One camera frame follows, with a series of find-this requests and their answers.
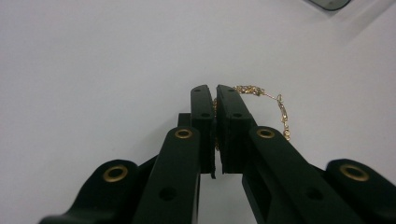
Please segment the hole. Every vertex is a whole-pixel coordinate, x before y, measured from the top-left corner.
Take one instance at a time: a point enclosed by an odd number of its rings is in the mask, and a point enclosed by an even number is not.
[[[128,169],[124,165],[116,165],[108,168],[103,174],[103,179],[108,183],[118,182],[128,175]]]
[[[175,136],[178,138],[190,138],[192,136],[192,131],[188,129],[181,129],[175,132]]]
[[[364,182],[370,178],[370,176],[366,172],[364,172],[361,168],[352,164],[341,165],[340,171],[346,177],[349,177],[356,181]]]
[[[306,190],[305,195],[313,201],[321,201],[323,200],[323,194],[320,193],[318,189],[309,188]]]
[[[273,138],[275,136],[275,133],[268,129],[259,129],[257,130],[257,135],[261,138]]]
[[[108,176],[110,176],[110,177],[117,177],[117,176],[121,175],[122,172],[123,172],[123,171],[122,171],[121,169],[115,169],[115,170],[110,171],[110,172],[108,173]]]
[[[172,201],[177,196],[174,188],[164,188],[160,191],[160,198],[166,202]]]

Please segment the gold chain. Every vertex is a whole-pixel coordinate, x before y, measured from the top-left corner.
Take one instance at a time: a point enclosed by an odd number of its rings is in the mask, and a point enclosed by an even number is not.
[[[277,101],[277,105],[279,106],[280,109],[280,113],[282,114],[282,118],[280,119],[280,121],[283,123],[283,136],[285,136],[285,138],[289,141],[290,140],[290,130],[289,130],[289,124],[288,124],[288,113],[286,112],[286,108],[283,105],[283,99],[282,99],[282,95],[279,94],[277,97],[274,97],[270,94],[267,94],[265,92],[265,89],[262,89],[260,87],[256,87],[256,86],[235,86],[233,87],[239,94],[251,94],[251,95],[256,95],[256,96],[268,96],[273,100]],[[213,100],[213,107],[215,109],[215,114],[217,112],[217,104],[218,101],[215,98]]]

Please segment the screw hole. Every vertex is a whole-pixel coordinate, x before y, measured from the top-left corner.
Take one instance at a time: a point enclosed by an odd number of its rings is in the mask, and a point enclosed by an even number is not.
[[[370,176],[366,172],[364,172],[361,168],[352,164],[341,165],[340,171],[346,177],[349,177],[356,181],[364,182],[370,178]]]
[[[188,129],[181,129],[175,132],[175,136],[178,138],[190,138],[192,136],[192,131]]]
[[[172,201],[177,196],[174,188],[164,188],[160,191],[160,198],[166,202]]]
[[[108,183],[118,182],[128,175],[128,169],[124,165],[116,165],[108,168],[103,174],[103,179]]]
[[[261,138],[273,138],[275,136],[275,133],[268,129],[259,129],[257,131],[257,135]]]

